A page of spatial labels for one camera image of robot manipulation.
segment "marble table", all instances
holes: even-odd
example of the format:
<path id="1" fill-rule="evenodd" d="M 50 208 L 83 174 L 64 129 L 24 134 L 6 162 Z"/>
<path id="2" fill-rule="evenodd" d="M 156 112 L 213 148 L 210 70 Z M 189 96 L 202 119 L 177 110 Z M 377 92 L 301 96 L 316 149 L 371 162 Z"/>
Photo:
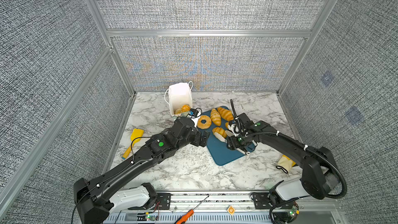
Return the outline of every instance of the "marble table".
<path id="1" fill-rule="evenodd" d="M 112 167 L 123 160 L 121 156 L 130 145 L 134 128 L 144 130 L 144 136 L 151 136 L 171 127 L 173 120 L 163 93 L 138 93 L 133 104 L 127 125 L 120 140 Z M 214 93 L 193 92 L 193 107 L 203 111 L 225 105 L 231 108 L 233 99 L 237 114 L 245 112 L 253 120 L 263 120 L 277 130 L 292 135 L 275 93 Z M 148 138 L 136 143 L 136 152 Z M 137 187 L 151 183 L 156 190 L 161 189 L 270 189 L 281 180 L 301 175 L 301 168 L 293 167 L 289 174 L 276 169 L 281 153 L 275 149 L 258 144 L 256 151 L 224 166 L 213 161 L 207 147 L 188 145 L 173 157 L 148 169 L 123 188 Z"/>

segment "blue stain on wall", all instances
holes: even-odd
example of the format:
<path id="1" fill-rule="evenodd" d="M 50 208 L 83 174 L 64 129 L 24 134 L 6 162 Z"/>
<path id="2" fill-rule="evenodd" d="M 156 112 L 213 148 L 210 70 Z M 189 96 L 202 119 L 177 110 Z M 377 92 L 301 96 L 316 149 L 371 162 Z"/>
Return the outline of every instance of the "blue stain on wall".
<path id="1" fill-rule="evenodd" d="M 333 79 L 334 76 L 332 75 L 330 70 L 326 71 L 321 77 L 321 81 L 325 87 L 329 87 Z"/>
<path id="2" fill-rule="evenodd" d="M 350 109 L 346 111 L 346 118 L 352 126 L 358 125 L 364 119 L 362 113 L 358 110 L 357 107 L 350 107 Z"/>

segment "bag handle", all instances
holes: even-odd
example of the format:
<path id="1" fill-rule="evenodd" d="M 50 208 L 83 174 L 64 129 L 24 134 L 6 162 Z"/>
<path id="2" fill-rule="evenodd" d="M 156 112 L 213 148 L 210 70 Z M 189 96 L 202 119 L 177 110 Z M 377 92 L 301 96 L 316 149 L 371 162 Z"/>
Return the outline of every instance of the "bag handle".
<path id="1" fill-rule="evenodd" d="M 167 91 L 169 91 L 169 89 L 170 88 L 167 88 L 166 92 L 164 92 L 164 101 L 167 103 L 167 105 L 170 106 L 169 102 L 167 102 L 167 100 L 166 100 L 166 94 L 167 94 Z"/>

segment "pastry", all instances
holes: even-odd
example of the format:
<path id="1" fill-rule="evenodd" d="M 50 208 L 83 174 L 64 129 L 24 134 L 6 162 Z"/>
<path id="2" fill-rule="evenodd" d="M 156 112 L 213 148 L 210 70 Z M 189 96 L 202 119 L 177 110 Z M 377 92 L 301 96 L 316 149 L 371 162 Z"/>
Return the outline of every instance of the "pastry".
<path id="1" fill-rule="evenodd" d="M 191 107 L 188 106 L 188 105 L 184 105 L 184 106 L 182 106 L 182 107 L 180 107 L 180 108 L 177 108 L 177 109 L 174 111 L 174 114 L 179 114 L 179 113 L 182 113 L 182 112 L 187 112 L 187 111 L 189 111 L 189 110 L 191 110 Z"/>
<path id="2" fill-rule="evenodd" d="M 210 118 L 211 121 L 216 125 L 216 126 L 221 126 L 221 115 L 219 112 L 217 112 L 216 109 L 212 109 L 210 113 Z"/>
<path id="3" fill-rule="evenodd" d="M 230 110 L 218 107 L 217 111 L 220 113 L 221 117 L 228 122 L 234 119 L 234 117 L 232 116 L 232 112 Z"/>
<path id="4" fill-rule="evenodd" d="M 211 126 L 211 118 L 209 116 L 206 116 L 206 115 L 200 116 L 197 126 L 199 128 L 201 128 L 201 129 L 209 128 Z"/>
<path id="5" fill-rule="evenodd" d="M 213 135 L 214 135 L 215 132 L 221 134 L 221 136 L 222 136 L 223 138 L 226 138 L 225 130 L 222 129 L 221 127 L 214 127 L 214 128 L 213 128 Z"/>

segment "blue cutting board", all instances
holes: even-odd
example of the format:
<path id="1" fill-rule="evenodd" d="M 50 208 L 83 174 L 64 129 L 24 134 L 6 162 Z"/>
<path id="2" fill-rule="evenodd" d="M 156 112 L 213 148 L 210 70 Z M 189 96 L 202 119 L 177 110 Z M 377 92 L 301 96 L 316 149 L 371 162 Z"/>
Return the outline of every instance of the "blue cutting board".
<path id="1" fill-rule="evenodd" d="M 207 115 L 210 117 L 211 110 L 203 112 L 202 115 Z M 225 123 L 227 121 L 221 118 L 221 126 L 224 130 L 227 130 L 225 127 Z M 230 163 L 234 160 L 237 160 L 244 155 L 237 150 L 230 150 L 226 147 L 226 143 L 221 142 L 213 135 L 213 128 L 218 127 L 214 123 L 211 123 L 211 126 L 207 129 L 198 128 L 199 132 L 203 133 L 204 131 L 210 132 L 210 137 L 207 140 L 207 149 L 209 150 L 211 156 L 213 157 L 216 165 L 223 166 L 227 163 Z M 254 144 L 248 146 L 248 151 L 253 152 L 255 150 Z"/>

